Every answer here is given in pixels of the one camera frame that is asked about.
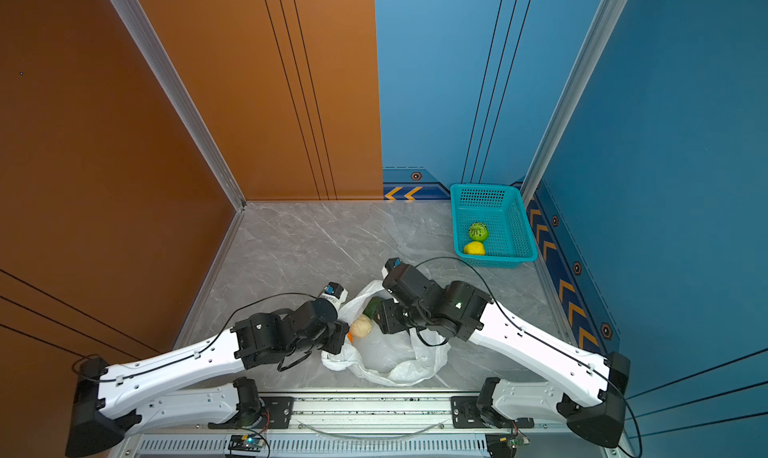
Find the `white plastic bag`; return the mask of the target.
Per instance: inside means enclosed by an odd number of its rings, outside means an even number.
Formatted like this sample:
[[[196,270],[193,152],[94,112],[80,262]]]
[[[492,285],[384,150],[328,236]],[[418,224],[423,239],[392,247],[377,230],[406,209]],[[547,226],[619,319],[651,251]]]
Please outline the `white plastic bag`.
[[[355,338],[354,343],[346,338],[339,354],[323,351],[321,362],[331,371],[349,371],[376,385],[411,387],[434,378],[448,363],[451,346],[439,346],[440,340],[430,330],[387,335],[373,323],[367,337]]]

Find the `yellow lemon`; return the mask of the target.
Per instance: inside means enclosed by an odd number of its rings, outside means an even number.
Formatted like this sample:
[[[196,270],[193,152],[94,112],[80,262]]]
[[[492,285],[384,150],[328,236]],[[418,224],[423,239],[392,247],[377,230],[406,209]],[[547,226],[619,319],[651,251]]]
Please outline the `yellow lemon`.
[[[471,256],[484,256],[486,254],[486,249],[483,242],[472,241],[464,246],[463,253]]]

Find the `green fruit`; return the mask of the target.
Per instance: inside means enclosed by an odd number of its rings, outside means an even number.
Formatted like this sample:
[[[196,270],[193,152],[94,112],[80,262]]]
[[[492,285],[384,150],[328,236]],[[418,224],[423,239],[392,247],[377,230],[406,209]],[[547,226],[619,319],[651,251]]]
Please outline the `green fruit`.
[[[489,229],[482,222],[474,222],[468,229],[468,236],[471,241],[484,242],[485,240],[488,240]]]

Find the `teal plastic basket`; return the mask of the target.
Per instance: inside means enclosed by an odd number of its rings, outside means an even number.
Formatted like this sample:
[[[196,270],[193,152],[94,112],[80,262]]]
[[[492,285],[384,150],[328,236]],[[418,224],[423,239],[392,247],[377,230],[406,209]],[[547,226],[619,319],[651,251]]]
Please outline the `teal plastic basket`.
[[[512,186],[454,184],[450,188],[455,253],[475,267],[513,269],[538,259],[520,191]],[[470,229],[482,224],[488,238],[482,254],[465,248],[474,242]]]

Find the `green avocado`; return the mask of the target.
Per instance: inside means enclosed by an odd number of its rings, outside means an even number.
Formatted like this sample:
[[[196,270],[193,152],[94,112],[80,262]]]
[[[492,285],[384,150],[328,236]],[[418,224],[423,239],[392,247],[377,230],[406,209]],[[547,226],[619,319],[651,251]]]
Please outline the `green avocado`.
[[[368,304],[365,306],[363,310],[363,314],[367,316],[369,319],[374,320],[382,301],[383,301],[383,298],[381,297],[378,297],[378,296],[372,297],[369,300]]]

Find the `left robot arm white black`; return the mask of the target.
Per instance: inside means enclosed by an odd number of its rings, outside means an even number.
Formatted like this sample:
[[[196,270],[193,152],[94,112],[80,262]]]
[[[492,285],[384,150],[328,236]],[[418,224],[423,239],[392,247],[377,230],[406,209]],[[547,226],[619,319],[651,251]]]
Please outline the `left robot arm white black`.
[[[286,371],[316,350],[338,354],[349,330],[336,300],[318,297],[295,310],[254,313],[213,337],[150,359],[110,364],[90,356],[76,370],[65,454],[95,455],[154,428],[259,424],[265,405],[255,381],[242,372],[262,365]]]

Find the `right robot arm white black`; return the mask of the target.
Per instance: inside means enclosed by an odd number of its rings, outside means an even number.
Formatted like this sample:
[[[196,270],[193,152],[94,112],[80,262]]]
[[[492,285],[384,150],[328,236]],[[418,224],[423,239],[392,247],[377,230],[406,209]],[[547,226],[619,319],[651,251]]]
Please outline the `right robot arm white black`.
[[[375,320],[383,333],[434,331],[500,353],[543,378],[534,385],[487,379],[476,404],[485,424],[556,421],[594,445],[619,447],[631,415],[624,396],[626,356],[570,345],[516,316],[488,288],[464,281],[441,286],[399,258],[388,260],[382,274],[390,296],[378,305]]]

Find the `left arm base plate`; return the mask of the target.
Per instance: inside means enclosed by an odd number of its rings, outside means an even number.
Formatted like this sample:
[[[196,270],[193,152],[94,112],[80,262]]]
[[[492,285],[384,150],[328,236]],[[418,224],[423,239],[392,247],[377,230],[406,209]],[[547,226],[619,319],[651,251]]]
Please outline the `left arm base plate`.
[[[223,423],[209,423],[208,429],[234,430],[255,429],[256,431],[283,430],[290,425],[294,399],[289,396],[267,396],[259,399],[258,409],[238,411]]]

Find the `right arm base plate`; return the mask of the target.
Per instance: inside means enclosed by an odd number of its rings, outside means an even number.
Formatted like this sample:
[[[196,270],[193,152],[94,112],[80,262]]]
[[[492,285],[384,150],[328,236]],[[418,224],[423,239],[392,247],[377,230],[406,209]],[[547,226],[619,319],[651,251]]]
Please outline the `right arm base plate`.
[[[450,402],[453,427],[456,429],[532,429],[535,426],[532,418],[512,420],[501,415],[492,407],[490,400],[479,396],[453,396]]]

